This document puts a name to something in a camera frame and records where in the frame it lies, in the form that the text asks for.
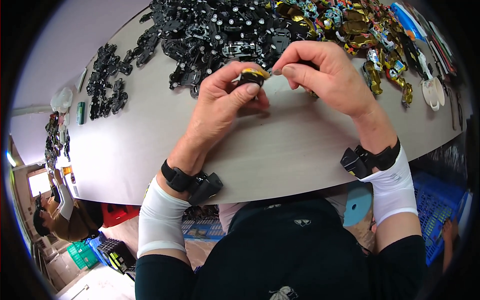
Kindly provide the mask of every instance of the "white arm sleeve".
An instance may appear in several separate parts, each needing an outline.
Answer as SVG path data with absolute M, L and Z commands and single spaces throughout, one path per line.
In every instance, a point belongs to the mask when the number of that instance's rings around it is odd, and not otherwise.
M 403 212 L 418 216 L 412 175 L 401 145 L 393 166 L 359 180 L 373 185 L 373 216 L 377 224 L 391 215 Z
M 61 184 L 59 187 L 59 195 L 60 195 L 60 204 L 58 210 L 60 214 L 67 220 L 70 221 L 70 217 L 72 216 L 73 211 L 73 199 L 70 196 L 70 192 L 65 184 Z
M 167 194 L 156 181 L 150 182 L 138 219 L 138 252 L 140 257 L 156 249 L 185 251 L 181 230 L 183 211 L 190 203 Z

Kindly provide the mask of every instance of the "black wristband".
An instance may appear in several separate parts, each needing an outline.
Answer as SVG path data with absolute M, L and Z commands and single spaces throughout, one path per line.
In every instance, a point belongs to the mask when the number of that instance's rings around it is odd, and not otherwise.
M 385 171 L 394 165 L 396 158 L 400 153 L 400 139 L 397 137 L 396 144 L 393 148 L 388 146 L 379 154 L 373 154 L 372 152 L 363 149 L 360 145 L 355 148 L 355 153 L 360 157 L 363 163 L 365 163 L 365 166 L 368 169 L 371 170 L 374 167 L 377 167 L 380 171 Z
M 173 169 L 170 168 L 167 164 L 167 160 L 162 165 L 161 168 L 162 174 L 167 180 L 167 185 L 177 192 L 184 192 L 195 180 L 196 176 L 190 176 L 185 174 L 182 170 L 177 167 Z

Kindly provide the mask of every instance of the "white mug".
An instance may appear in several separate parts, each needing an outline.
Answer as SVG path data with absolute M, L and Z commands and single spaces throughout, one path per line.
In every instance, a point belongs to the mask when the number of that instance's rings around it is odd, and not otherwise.
M 445 104 L 444 89 L 437 77 L 424 81 L 421 89 L 425 102 L 430 105 L 433 111 L 437 111 L 440 109 L 440 105 Z

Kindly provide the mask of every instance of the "gray table top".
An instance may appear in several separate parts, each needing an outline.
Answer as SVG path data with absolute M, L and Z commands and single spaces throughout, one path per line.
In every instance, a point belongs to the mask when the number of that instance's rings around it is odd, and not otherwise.
M 153 25 L 152 20 L 140 24 L 141 16 L 132 19 L 109 41 L 118 46 L 116 54 L 121 58 Z M 427 45 L 418 42 L 418 46 L 433 65 Z M 118 78 L 124 80 L 129 95 L 124 109 L 117 115 L 91 121 L 91 98 L 85 87 L 95 59 L 87 66 L 80 93 L 73 96 L 69 134 L 76 184 L 69 187 L 72 195 L 80 199 L 139 205 L 148 183 L 184 134 L 196 100 L 187 88 L 169 90 L 168 77 L 176 62 L 158 46 L 154 57 L 142 68 L 132 63 L 130 76 L 118 73 L 110 77 L 111 83 Z M 359 72 L 364 61 L 363 57 L 352 58 Z M 401 105 L 401 89 L 384 74 L 384 92 L 377 100 L 397 130 L 408 159 L 413 160 L 450 141 L 460 134 L 460 129 L 452 129 L 447 97 L 445 105 L 434 112 L 423 99 L 421 78 L 412 70 L 404 77 L 413 86 L 409 109 Z M 217 173 L 224 183 L 210 203 L 274 198 L 355 180 L 339 163 L 345 149 L 359 143 L 351 119 L 321 100 L 314 101 L 302 88 L 291 91 L 283 76 L 273 76 L 264 88 L 271 103 L 269 115 L 239 118 L 236 128 L 209 153 L 204 171 Z M 87 104 L 85 124 L 77 126 L 76 107 L 81 101 Z

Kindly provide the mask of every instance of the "hand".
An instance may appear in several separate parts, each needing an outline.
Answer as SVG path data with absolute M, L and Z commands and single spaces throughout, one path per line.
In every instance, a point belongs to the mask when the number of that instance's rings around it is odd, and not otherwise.
M 309 60 L 320 71 L 299 60 Z M 345 51 L 332 42 L 298 41 L 291 43 L 273 66 L 275 75 L 284 75 L 290 88 L 300 85 L 314 91 L 328 106 L 353 118 L 368 114 L 375 103 Z
M 186 133 L 198 147 L 210 148 L 219 141 L 230 128 L 239 108 L 268 108 L 265 91 L 258 84 L 243 84 L 236 88 L 236 83 L 232 82 L 247 68 L 263 71 L 255 63 L 233 61 L 203 80 Z
M 267 109 L 265 91 L 258 84 L 243 84 L 236 88 L 236 79 L 247 68 L 269 74 L 252 62 L 238 62 L 224 66 L 202 81 L 197 105 L 184 136 L 168 157 L 168 165 L 193 175 L 202 168 L 204 158 L 213 144 L 228 132 L 241 107 Z
M 452 243 L 452 222 L 450 221 L 450 219 L 447 219 L 444 223 L 444 226 L 442 228 L 442 237 L 445 243 Z

